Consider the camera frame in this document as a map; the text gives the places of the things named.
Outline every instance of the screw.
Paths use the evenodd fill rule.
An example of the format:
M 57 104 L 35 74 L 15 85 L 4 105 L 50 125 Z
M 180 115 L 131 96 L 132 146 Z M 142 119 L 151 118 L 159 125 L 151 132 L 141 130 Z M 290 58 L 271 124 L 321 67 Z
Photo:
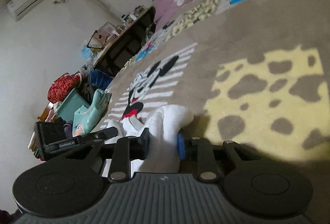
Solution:
M 126 178 L 126 174 L 124 172 L 113 172 L 110 175 L 112 180 L 123 180 Z
M 213 172 L 203 172 L 199 176 L 204 180 L 213 180 L 217 177 L 217 175 Z

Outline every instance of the desk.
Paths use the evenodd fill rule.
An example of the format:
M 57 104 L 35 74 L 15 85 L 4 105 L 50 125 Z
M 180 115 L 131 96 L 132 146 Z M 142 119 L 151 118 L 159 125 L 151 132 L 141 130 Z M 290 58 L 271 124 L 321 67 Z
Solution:
M 96 59 L 94 69 L 116 76 L 125 63 L 141 49 L 146 28 L 153 22 L 155 12 L 153 6 L 146 9 L 114 41 L 106 44 Z

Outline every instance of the white garment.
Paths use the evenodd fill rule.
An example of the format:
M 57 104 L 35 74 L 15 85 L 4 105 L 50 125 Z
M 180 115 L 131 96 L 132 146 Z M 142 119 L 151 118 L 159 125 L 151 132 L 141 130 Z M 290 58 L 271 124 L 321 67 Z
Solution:
M 139 137 L 144 128 L 149 128 L 150 142 L 147 159 L 131 161 L 131 176 L 134 172 L 176 173 L 180 165 L 178 133 L 193 119 L 194 115 L 188 108 L 166 105 L 149 113 L 144 125 L 141 123 L 139 125 L 136 122 L 137 119 L 131 118 L 124 118 L 121 122 L 110 120 L 107 128 L 115 126 L 118 129 L 118 136 L 107 140 L 106 144 L 115 143 L 123 136 Z M 102 176 L 107 177 L 110 163 L 111 161 L 107 160 Z

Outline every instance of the brown blanket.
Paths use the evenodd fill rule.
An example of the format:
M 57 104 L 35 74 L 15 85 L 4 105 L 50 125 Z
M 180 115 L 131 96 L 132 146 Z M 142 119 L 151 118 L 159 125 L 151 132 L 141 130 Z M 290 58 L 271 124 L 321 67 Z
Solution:
M 298 167 L 314 187 L 307 215 L 329 223 L 329 57 L 329 0 L 247 0 L 132 61 L 110 84 L 97 129 L 109 118 L 143 121 L 164 104 L 189 107 L 191 135 L 249 144 Z

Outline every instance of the teal plastic basket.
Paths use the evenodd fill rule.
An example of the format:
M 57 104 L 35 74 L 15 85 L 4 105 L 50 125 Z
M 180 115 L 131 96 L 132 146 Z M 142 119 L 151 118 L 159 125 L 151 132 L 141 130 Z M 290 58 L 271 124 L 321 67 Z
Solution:
M 82 105 L 87 108 L 90 107 L 88 102 L 83 99 L 83 97 L 78 93 L 77 89 L 74 88 L 58 108 L 57 115 L 66 122 L 73 121 L 75 111 L 79 109 Z

